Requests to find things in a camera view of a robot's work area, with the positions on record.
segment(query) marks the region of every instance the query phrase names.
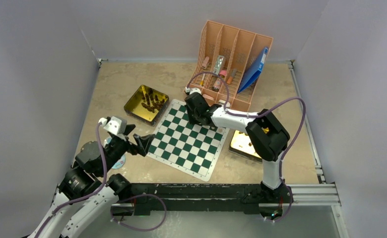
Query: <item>beige tabletop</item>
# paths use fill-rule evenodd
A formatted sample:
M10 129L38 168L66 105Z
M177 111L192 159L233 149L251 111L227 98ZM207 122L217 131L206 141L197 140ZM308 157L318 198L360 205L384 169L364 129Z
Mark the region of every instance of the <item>beige tabletop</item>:
M77 151L90 140L95 140L95 126L101 117L121 116L129 124L136 124L132 133L146 135L154 131L124 111L124 105L141 84L169 95L170 100L183 101L183 89L191 78L196 63L123 63L104 62L79 139ZM296 91L287 64L266 64L258 80L250 112L271 108L292 96ZM298 102L290 102L274 111L275 116L293 137L300 122L301 110ZM214 172L204 182L149 157L126 154L126 163L120 169L110 169L108 175L121 173L131 182L161 183L259 183L262 180L262 164L229 152L233 137L230 130ZM107 133L101 129L102 140ZM318 183L312 148L305 129L285 157L283 176L289 184Z

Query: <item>wooden organizer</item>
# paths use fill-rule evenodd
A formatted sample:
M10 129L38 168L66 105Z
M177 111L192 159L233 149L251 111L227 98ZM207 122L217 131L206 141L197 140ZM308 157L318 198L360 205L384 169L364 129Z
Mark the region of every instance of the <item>wooden organizer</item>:
M231 74L231 70L236 68L237 73L229 84L231 109L247 112L251 106L252 97L255 91L255 81L251 86L237 93L240 86L240 80L243 73L255 61L259 53L268 47L271 50L272 37L259 35L253 32L245 31L236 27L220 24L213 21L207 21L201 33L201 42L199 44L198 63L196 65L195 74L202 71L212 71L215 61L219 55L226 58L224 69L227 70L226 80ZM209 57L210 64L207 69L201 68L205 57ZM211 90L216 77L211 74L206 74L204 78L204 86L200 86L202 75L196 77L191 88L199 88L203 94L207 94L215 101L206 99L208 104L218 103L219 100L226 100L226 88L221 86L219 92Z

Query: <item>cable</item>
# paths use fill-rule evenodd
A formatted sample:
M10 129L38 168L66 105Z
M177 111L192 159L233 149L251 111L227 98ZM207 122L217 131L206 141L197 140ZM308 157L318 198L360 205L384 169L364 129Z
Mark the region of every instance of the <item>cable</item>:
M112 209L110 209L110 215L112 216L112 221L113 222L116 222L117 224L121 225L121 226L124 226L126 228L129 228L129 229L132 229L132 230L135 230L135 231L139 231L139 232L150 232L152 230L155 230L157 228L159 228L163 223L164 221L166 220L166 216L167 216L167 207L166 207L166 204L164 204L164 201L159 198L158 196L156 195L153 195L153 194L141 194L141 195L137 195L137 196L133 196L133 197L130 197L130 198L127 198L127 199L124 199L122 201L118 201L118 203L123 203L123 202L126 202L126 201L129 201L129 200L132 200L132 199L136 199L136 198L139 198L139 197L154 197L156 199L158 199L158 201L163 205L163 208L164 208L164 216L163 216L163 219L161 220L161 222L154 226L153 228L149 228L149 229L141 229L141 228L137 228L137 227L133 227L133 226L130 226L130 225L127 225L125 223L122 223L120 221L118 221L116 218L113 217L113 212L112 212Z
M68 202L64 202L63 204L59 205L56 209L54 209L52 211L52 214L50 216L48 216L46 218L46 220L43 222L43 224L40 226L39 230L37 231L36 235L34 236L34 238L38 238L40 233L43 231L43 229L45 228L45 226L47 225L47 223L57 214L57 212L59 210L61 210L63 207L69 205L69 204L73 204L73 203L77 203L77 202L81 202L81 201L84 201L84 200L87 200L88 198L90 198L91 196L93 195L96 195L105 185L106 185L106 180L107 180L107 164L106 164L106 156L104 155L104 150L103 150L103 146L100 142L100 132L99 132L99 128L101 126L101 123L98 123L97 124L97 127L96 127L96 138L97 138L97 144L99 146L99 150L100 150L100 155L101 155L101 159L102 159L102 165L103 165L103 181L101 183L101 185L96 189L94 190L92 193L88 194L88 195L85 195L83 197L80 197L80 198L77 198L77 199L74 199L74 200L71 200L71 201L68 201Z
M285 218L285 216L290 212L290 209L291 209L291 204L293 203L293 192L291 191L291 188L289 186L286 185L284 179L283 179L283 176L282 176L282 163L283 163L283 160L284 160L284 157L286 156L287 152L290 150L290 148L293 146L294 142L296 141L297 137L299 136L299 133L300 131L302 130L302 127L303 127L303 123L305 122L305 116L306 116L306 104L305 104L305 101L300 98L300 97L291 97L291 98L288 98L280 103L278 103L277 105L275 105L274 107L270 108L268 111L262 113L262 114L259 114L259 115L244 115L244 114L237 114L237 113L233 113L231 112L229 109L227 109L227 103L229 102L229 95L230 95L230 92L229 92L229 86L227 85L227 83L223 80L222 77L220 77L219 75L213 73L213 72L200 72L200 73L197 73L195 74L191 79L190 81L188 82L187 84L187 88L189 88L191 82L196 78L198 77L199 75L201 74L204 74L204 73L207 73L207 74L211 74L215 77L217 77L218 79L221 80L221 82L224 84L225 88L226 88L226 92L227 92L227 98L226 98L226 102L223 104L223 108L224 108L224 111L229 114L229 115L232 115L232 116L237 116L237 117L249 117L249 118L262 118L266 115L268 115L269 113L271 113L272 111L274 111L275 109L279 108L281 105L287 103L287 102L290 102L290 101L293 101L293 100L299 100L300 103L302 104L303 106L303 113L302 113L302 118L300 120L300 125L299 125L299 128L297 129L297 132L296 134L294 135L293 139L291 140L290 144L287 146L287 148L285 149L284 153L281 155L281 158L280 158L280 166L279 166L279 176L280 176L280 180L281 180L281 183L287 188L288 192L290 193L290 202L288 204L288 207L287 207L287 210L285 213L283 213L283 215L276 219L276 220L273 220L273 222L279 222L281 220L283 220Z

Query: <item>gray floor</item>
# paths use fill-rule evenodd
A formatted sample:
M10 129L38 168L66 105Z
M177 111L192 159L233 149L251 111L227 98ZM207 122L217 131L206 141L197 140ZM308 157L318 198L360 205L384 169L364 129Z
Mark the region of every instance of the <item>gray floor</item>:
M151 228L163 212L151 216L128 217L126 223ZM259 215L241 212L169 212L165 223L151 232L136 232L110 222L105 211L80 236L81 238L337 238L330 207L293 207L283 221L263 222Z

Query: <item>chessboard border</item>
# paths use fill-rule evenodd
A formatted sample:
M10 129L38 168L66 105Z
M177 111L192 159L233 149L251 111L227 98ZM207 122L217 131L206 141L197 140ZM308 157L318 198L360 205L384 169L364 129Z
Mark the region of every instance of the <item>chessboard border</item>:
M158 129L161 127L161 125L163 124L164 120L166 119L167 115L169 114L170 110L173 108L173 105L177 103L181 106L185 106L186 103L185 102L182 102L180 100L177 100L177 99L173 99L170 103L170 105L167 107L166 111L163 113L163 116L162 118L160 119L160 121L158 122L155 130L154 130L154 134L157 134L158 132ZM220 157L220 153L221 153L221 150L223 149L223 146L224 146L224 143L226 142L226 138L227 138L227 135L229 134L229 130L230 129L227 129L227 128L224 128L224 132L223 132L223 137L221 138L220 140L220 143L218 144L217 146L217 151L215 152L214 154L214 157L212 158L212 161L211 161L211 165L209 166L209 169L208 169L208 172L206 175L200 175L199 173L196 173L196 172L193 172L192 170L189 170L189 169L186 169L184 168L183 166L180 166L180 165L177 165L173 162L170 162L166 159L163 159L161 157L158 157L150 152L147 153L147 156L154 159L154 160L157 160L159 162L162 162L172 168L175 168L177 170L180 170L190 176L193 176L197 179L200 179L202 181L205 181L205 182L208 182L209 179L211 178L211 175L212 175L212 172L214 171L214 168L215 168L215 165L217 164L217 160L218 158Z

